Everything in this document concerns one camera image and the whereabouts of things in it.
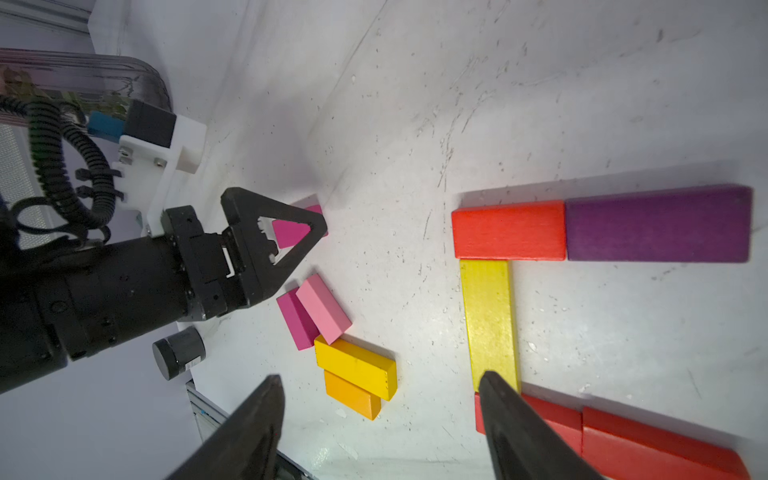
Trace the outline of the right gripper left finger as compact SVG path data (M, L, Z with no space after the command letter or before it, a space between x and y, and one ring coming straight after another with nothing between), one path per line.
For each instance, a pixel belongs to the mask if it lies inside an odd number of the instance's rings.
M269 375L171 479L272 479L285 411L281 378Z

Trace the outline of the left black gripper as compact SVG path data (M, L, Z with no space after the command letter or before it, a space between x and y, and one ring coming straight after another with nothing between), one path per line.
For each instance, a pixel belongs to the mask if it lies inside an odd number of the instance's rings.
M241 187L221 196L228 227L204 232L190 206L165 211L166 233L65 255L35 288L43 323L72 360L182 319L222 316L272 297L327 233L322 214ZM309 232L278 261L263 226Z

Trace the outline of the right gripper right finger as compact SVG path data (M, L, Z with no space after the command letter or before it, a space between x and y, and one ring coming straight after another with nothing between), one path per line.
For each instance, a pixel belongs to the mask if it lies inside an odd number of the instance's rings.
M600 479L497 372L487 371L479 398L497 479Z

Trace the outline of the magenta block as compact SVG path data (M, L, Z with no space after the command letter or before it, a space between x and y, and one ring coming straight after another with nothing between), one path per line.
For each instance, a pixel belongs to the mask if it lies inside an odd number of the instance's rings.
M308 225L286 220L273 220L272 228L279 249L296 246L307 234L310 233L310 227Z
M277 304L299 351L310 349L319 330L293 289L277 298Z

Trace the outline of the red block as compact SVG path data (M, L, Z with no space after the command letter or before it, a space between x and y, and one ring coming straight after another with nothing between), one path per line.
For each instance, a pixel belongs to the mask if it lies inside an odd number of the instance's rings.
M582 458L611 479L748 479L729 449L586 407Z
M462 260L563 261L565 203L545 201L462 208L451 214Z
M576 453L582 456L583 419L580 411L560 406L523 394L522 399L531 406L547 425Z

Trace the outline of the light pink block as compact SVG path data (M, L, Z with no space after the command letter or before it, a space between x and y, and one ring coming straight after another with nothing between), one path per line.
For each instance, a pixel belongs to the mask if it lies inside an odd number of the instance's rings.
M352 322L319 274L308 277L297 297L327 344L332 344L352 326Z

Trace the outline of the orange block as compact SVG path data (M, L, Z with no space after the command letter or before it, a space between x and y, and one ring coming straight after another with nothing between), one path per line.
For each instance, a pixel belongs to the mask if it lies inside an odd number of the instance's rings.
M379 397L329 371L324 372L324 381L329 397L368 420L373 421L379 415L382 408Z

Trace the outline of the yellow large block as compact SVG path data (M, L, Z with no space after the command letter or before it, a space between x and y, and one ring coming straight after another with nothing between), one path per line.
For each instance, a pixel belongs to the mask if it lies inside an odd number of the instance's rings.
M317 365L353 385L391 401L398 389L397 366L393 359L337 339L328 343L314 340Z

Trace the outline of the purple block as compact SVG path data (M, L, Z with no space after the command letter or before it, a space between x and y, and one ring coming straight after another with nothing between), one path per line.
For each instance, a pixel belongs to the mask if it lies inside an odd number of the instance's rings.
M571 261L745 263L753 189L736 184L570 199Z

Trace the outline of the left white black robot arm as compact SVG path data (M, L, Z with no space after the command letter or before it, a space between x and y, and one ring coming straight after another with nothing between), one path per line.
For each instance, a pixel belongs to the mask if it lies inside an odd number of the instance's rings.
M205 321L274 296L326 234L324 217L240 187L227 228L207 233L166 203L194 173L203 124L133 101L109 162L61 101L3 96L23 119L42 193L1 207L1 388L168 324Z

